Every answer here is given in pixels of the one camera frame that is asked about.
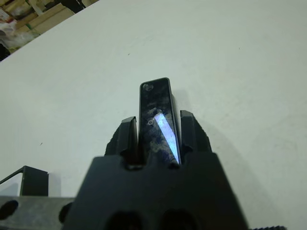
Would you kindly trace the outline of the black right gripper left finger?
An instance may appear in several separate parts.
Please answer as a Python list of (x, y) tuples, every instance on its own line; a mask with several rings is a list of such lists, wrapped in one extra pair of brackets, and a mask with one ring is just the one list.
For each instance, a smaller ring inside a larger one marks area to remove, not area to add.
[(119, 155), (127, 165), (140, 164), (136, 117), (121, 121), (113, 137), (106, 146), (105, 156)]

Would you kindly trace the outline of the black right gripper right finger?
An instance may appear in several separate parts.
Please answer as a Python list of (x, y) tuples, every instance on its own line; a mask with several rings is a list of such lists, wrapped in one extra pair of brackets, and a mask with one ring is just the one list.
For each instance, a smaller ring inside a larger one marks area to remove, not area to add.
[(209, 137), (192, 112), (180, 111), (181, 158), (185, 163), (195, 152), (212, 153)]

